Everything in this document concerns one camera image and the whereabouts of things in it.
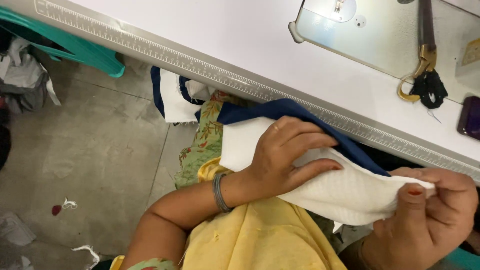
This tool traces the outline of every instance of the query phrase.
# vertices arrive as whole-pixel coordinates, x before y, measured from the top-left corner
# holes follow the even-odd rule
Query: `gold scissors handle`
[[[400,85],[398,86],[398,96],[401,97],[405,101],[415,102],[420,100],[419,95],[409,95],[405,94],[402,91],[403,83],[406,82],[410,78],[416,79],[418,76],[422,75],[425,71],[432,72],[437,65],[437,49],[429,50],[428,44],[423,44],[420,47],[419,52],[419,65],[417,71],[406,77],[402,78]]]

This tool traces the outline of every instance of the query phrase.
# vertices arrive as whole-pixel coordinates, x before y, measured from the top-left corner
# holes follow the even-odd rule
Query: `sewing machine bed plate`
[[[400,4],[396,0],[355,0],[353,16],[335,18],[344,21],[351,17],[346,22],[324,17],[321,8],[326,2],[333,10],[336,0],[305,0],[295,28],[290,29],[295,32],[297,42],[303,39],[399,79],[413,73],[419,62],[418,1]],[[440,0],[432,0],[432,7],[438,46],[436,70],[449,93],[448,98],[461,103],[469,93],[480,96],[480,86],[472,89],[455,78],[466,38],[480,37],[480,18]]]

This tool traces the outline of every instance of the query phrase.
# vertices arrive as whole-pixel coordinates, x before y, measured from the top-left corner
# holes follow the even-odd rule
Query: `smartphone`
[[[480,141],[480,98],[468,97],[463,101],[463,109],[457,131]]]

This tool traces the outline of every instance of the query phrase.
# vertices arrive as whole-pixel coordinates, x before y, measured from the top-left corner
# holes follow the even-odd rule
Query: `red nail polish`
[[[420,191],[420,190],[415,190],[415,189],[411,189],[408,191],[408,194],[412,195],[412,196],[418,196],[418,195],[421,195],[423,192]]]

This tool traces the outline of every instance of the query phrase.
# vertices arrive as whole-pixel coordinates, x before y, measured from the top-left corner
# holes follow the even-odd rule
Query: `hand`
[[[313,160],[301,167],[293,161],[309,149],[332,147],[338,143],[315,124],[284,116],[260,137],[252,164],[242,173],[255,197],[268,198],[294,190],[313,177],[329,170],[340,170],[335,160]]]
[[[434,183],[426,198],[419,184],[398,192],[395,215],[373,224],[361,253],[372,270],[424,270],[448,255],[470,234],[478,205],[473,180],[445,169],[400,168],[391,172]]]

